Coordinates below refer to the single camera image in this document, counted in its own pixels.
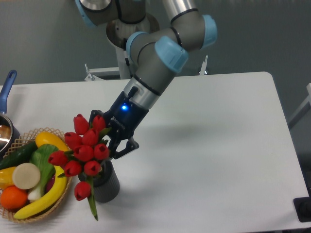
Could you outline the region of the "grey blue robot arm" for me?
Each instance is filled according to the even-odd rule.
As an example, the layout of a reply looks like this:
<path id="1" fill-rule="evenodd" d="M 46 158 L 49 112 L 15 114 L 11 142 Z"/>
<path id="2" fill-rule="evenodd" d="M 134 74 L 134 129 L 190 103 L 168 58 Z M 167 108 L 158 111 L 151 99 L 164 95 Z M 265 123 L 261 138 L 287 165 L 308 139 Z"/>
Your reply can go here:
<path id="1" fill-rule="evenodd" d="M 181 72 L 189 52 L 213 44 L 217 25 L 201 14 L 192 0 L 165 0 L 170 26 L 159 29 L 143 0 L 78 0 L 85 24 L 106 24 L 109 42 L 122 51 L 120 74 L 128 84 L 103 113 L 110 128 L 110 158 L 118 159 L 138 148 L 134 131 L 173 78 Z"/>

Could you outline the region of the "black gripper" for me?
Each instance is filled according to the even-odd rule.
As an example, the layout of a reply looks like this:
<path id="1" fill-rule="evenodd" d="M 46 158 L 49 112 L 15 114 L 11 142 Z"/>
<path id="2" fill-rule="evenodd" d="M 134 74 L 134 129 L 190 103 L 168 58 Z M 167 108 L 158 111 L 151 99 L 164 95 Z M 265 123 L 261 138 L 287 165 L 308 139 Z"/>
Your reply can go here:
<path id="1" fill-rule="evenodd" d="M 130 91 L 126 94 L 122 91 L 107 112 L 93 110 L 90 114 L 89 123 L 92 128 L 104 128 L 104 120 L 111 128 L 108 133 L 109 159 L 117 160 L 139 148 L 132 136 L 149 110 L 134 103 L 132 97 L 136 93 L 137 91 Z M 118 150 L 122 141 L 126 141 L 125 147 Z"/>

